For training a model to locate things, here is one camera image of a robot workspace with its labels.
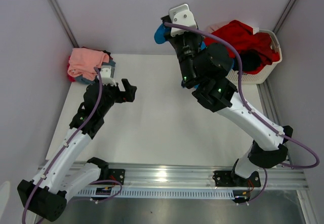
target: white plastic basket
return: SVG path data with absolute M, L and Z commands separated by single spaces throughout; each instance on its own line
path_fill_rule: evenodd
M 272 42 L 271 42 L 271 48 L 279 53 L 280 59 L 277 62 L 273 62 L 272 65 L 266 65 L 259 73 L 257 74 L 247 74 L 243 72 L 242 75 L 242 84 L 261 84 L 265 81 L 265 79 L 270 75 L 270 73 L 273 71 L 273 69 L 282 61 L 282 53 L 279 41 L 275 34 L 271 30 L 263 30 L 260 29 L 259 32 L 268 33 L 271 36 Z M 227 78 L 237 84 L 238 80 L 238 71 L 231 70 Z

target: gray wall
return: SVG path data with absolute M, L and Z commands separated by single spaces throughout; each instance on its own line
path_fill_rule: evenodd
M 322 163 L 305 174 L 320 223 L 324 222 L 324 11 L 323 0 L 298 0 L 278 34 L 283 61 L 270 76 L 283 124 L 294 128 L 294 137 L 315 150 Z M 314 158 L 300 147 L 291 147 L 296 164 Z
M 0 14 L 0 184 L 11 182 L 1 223 L 21 223 L 16 187 L 45 159 L 72 47 L 47 0 L 0 0 Z
M 289 0 L 58 0 L 80 46 L 120 54 L 174 54 L 153 35 L 171 7 L 188 3 L 201 28 L 239 19 L 273 29 Z

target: red garment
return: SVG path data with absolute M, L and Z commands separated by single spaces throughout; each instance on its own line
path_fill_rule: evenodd
M 69 56 L 69 59 L 68 59 L 68 62 L 67 62 L 67 66 L 66 66 L 67 71 L 69 70 L 69 67 L 70 67 L 70 64 L 69 64 L 70 57 L 71 57 L 71 56 Z M 69 81 L 71 81 L 71 82 L 75 82 L 74 77 L 70 76 L 68 73 L 67 73 L 67 78 L 69 79 Z
M 279 54 L 270 48 L 271 37 L 269 34 L 257 33 L 253 35 L 253 28 L 238 20 L 231 21 L 212 34 L 230 43 L 239 54 L 248 50 L 254 50 L 258 53 L 262 64 L 256 70 L 246 73 L 257 74 L 265 65 L 271 65 L 272 62 L 279 61 L 280 59 Z M 209 46 L 216 41 L 211 38 L 205 38 L 204 42 L 206 46 Z M 231 58 L 235 58 L 235 55 L 228 48 L 227 51 Z
M 113 57 L 111 57 L 111 53 L 107 52 L 106 50 L 98 50 L 98 49 L 92 49 L 92 48 L 87 48 L 87 49 L 91 49 L 91 50 L 95 50 L 95 51 L 102 51 L 102 52 L 108 54 L 109 58 L 113 60 Z

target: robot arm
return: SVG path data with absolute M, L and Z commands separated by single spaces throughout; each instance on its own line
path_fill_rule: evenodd
M 170 9 L 169 15 L 161 20 L 163 24 L 168 22 L 197 28 L 188 5 Z M 250 150 L 236 161 L 229 174 L 231 179 L 224 181 L 227 186 L 248 186 L 247 181 L 259 167 L 271 168 L 286 160 L 288 149 L 283 145 L 286 140 L 280 134 L 291 136 L 292 128 L 275 124 L 250 103 L 250 111 L 244 106 L 236 86 L 226 78 L 233 66 L 226 48 L 214 43 L 201 50 L 200 44 L 204 40 L 201 35 L 174 27 L 164 34 L 164 38 L 176 50 L 182 85 L 188 89 L 198 85 L 192 95 L 203 107 L 233 121 L 254 139 Z M 279 133 L 271 131 L 252 112 L 257 112 Z
M 100 88 L 101 85 L 97 79 L 94 84 L 87 86 L 84 102 L 79 106 L 70 123 L 70 129 L 54 156 L 47 161 L 32 181 L 22 180 L 18 185 L 18 193 L 25 206 L 31 192 L 41 182 L 32 196 L 28 210 L 49 221 L 55 221 L 64 211 L 67 202 L 86 185 L 96 180 L 108 179 L 108 163 L 97 158 L 91 158 L 77 173 L 65 178 L 73 162 L 103 125 L 104 116 L 109 109 L 115 103 L 133 102 L 135 99 L 137 88 L 131 86 L 128 80 L 121 80 L 125 91 L 120 91 L 118 83 L 110 77 L 111 71 L 108 68 L 102 68 L 100 74 L 103 86 Z M 94 114 L 68 143 L 68 139 L 92 113 L 100 89 L 102 89 L 102 95 Z

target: white tabletop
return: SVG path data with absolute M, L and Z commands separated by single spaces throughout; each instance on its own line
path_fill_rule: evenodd
M 135 101 L 116 103 L 77 161 L 98 157 L 111 163 L 232 166 L 252 138 L 228 119 L 203 108 L 180 86 L 173 55 L 113 55 L 115 79 L 137 86 Z M 86 86 L 71 84 L 46 159 L 60 145 Z M 244 85 L 246 99 L 262 112 L 256 85 Z

